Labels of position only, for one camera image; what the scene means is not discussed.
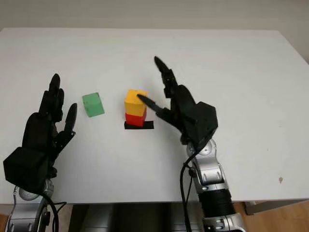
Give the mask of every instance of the robotic hand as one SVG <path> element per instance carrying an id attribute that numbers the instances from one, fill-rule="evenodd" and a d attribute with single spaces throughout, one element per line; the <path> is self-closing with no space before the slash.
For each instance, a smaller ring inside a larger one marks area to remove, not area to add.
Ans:
<path id="1" fill-rule="evenodd" d="M 55 74 L 44 92 L 39 111 L 27 121 L 22 146 L 3 162 L 5 179 L 16 185 L 8 232 L 45 231 L 50 219 L 47 204 L 52 207 L 58 231 L 57 211 L 50 200 L 54 190 L 50 179 L 57 175 L 53 167 L 56 158 L 75 135 L 77 113 L 74 103 L 68 111 L 64 130 L 58 133 L 56 123 L 62 120 L 63 101 L 60 77 Z"/>
<path id="2" fill-rule="evenodd" d="M 211 139 L 218 127 L 215 108 L 201 101 L 195 103 L 189 90 L 177 84 L 173 71 L 158 57 L 154 59 L 165 85 L 165 96 L 170 98 L 170 110 L 160 108 L 154 101 L 143 95 L 138 95 L 138 97 L 153 109 L 159 118 L 180 130 L 181 143 L 187 145 L 189 158 L 183 164 L 180 174 L 186 230 L 191 232 L 183 190 L 183 173 L 192 161 L 190 173 L 204 213 L 204 231 L 245 232 L 242 218 L 240 214 L 236 214 L 232 204 L 222 166 L 216 158 L 216 144 Z"/>

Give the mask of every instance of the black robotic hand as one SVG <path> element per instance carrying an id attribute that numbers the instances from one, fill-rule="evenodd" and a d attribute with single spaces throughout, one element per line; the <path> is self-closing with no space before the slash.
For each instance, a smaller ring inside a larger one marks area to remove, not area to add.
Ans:
<path id="1" fill-rule="evenodd" d="M 154 59 L 165 85 L 165 97 L 170 98 L 170 110 L 158 107 L 154 101 L 143 95 L 138 97 L 153 109 L 159 118 L 180 130 L 183 145 L 190 142 L 196 151 L 201 150 L 218 127 L 215 107 L 201 101 L 196 104 L 190 91 L 177 84 L 173 71 L 158 57 Z"/>
<path id="2" fill-rule="evenodd" d="M 55 160 L 75 135 L 76 103 L 68 111 L 64 130 L 57 132 L 55 123 L 62 120 L 63 101 L 60 77 L 55 74 L 48 91 L 44 92 L 39 111 L 27 121 L 22 146 L 3 162 L 7 181 L 28 192 L 41 194 L 45 180 L 56 177 Z"/>

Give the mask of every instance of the silver robotic arm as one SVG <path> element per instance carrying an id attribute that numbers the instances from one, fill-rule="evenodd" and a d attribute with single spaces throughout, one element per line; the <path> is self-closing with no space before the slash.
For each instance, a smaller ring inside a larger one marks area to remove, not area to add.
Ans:
<path id="1" fill-rule="evenodd" d="M 51 197 L 54 186 L 46 180 L 44 193 Z M 13 192 L 14 206 L 6 225 L 6 232 L 44 232 L 50 222 L 46 200 L 35 193 L 15 187 Z"/>
<path id="2" fill-rule="evenodd" d="M 193 146 L 188 144 L 188 156 L 194 152 Z M 246 232 L 241 215 L 235 213 L 223 168 L 218 162 L 216 154 L 216 143 L 210 139 L 192 160 L 193 180 L 205 215 L 202 219 L 204 230 L 206 232 Z M 222 195 L 221 202 L 211 202 L 215 197 L 209 199 L 209 196 L 220 194 L 219 191 Z"/>

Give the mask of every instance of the black cable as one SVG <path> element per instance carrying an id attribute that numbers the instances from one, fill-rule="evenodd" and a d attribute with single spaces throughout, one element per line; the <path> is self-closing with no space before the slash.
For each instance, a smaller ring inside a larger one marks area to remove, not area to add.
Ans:
<path id="1" fill-rule="evenodd" d="M 189 220 L 189 215 L 188 215 L 188 210 L 187 210 L 187 204 L 186 204 L 186 200 L 185 200 L 185 195 L 184 195 L 184 190 L 183 190 L 183 173 L 186 167 L 188 167 L 188 163 L 200 152 L 196 151 L 195 153 L 193 153 L 186 161 L 185 163 L 183 163 L 183 167 L 180 171 L 180 193 L 182 196 L 182 202 L 183 202 L 183 213 L 184 213 L 184 223 L 185 223 L 185 227 L 187 232 L 192 232 L 191 230 L 191 225 L 190 225 L 190 220 Z"/>
<path id="2" fill-rule="evenodd" d="M 49 196 L 47 196 L 45 193 L 42 193 L 41 196 L 45 198 L 45 200 L 47 201 L 47 203 L 50 205 L 50 207 L 53 210 L 54 220 L 55 220 L 55 228 L 53 232 L 59 232 L 59 217 L 58 217 L 56 206 L 53 203 L 52 199 L 50 199 Z"/>
<path id="3" fill-rule="evenodd" d="M 188 200 L 189 200 L 190 190 L 191 190 L 191 186 L 192 186 L 192 181 L 193 181 L 193 177 L 191 176 L 190 184 L 189 184 L 189 188 L 188 188 L 188 193 L 187 193 L 187 198 L 185 200 L 185 204 L 186 205 L 188 205 Z"/>
<path id="4" fill-rule="evenodd" d="M 57 214 L 58 214 L 60 212 L 60 210 L 67 204 L 67 202 L 57 202 L 54 205 L 57 205 L 57 204 L 61 204 L 61 206 L 57 209 Z M 55 217 L 54 217 L 53 223 L 52 223 L 52 230 L 53 231 L 55 230 Z"/>

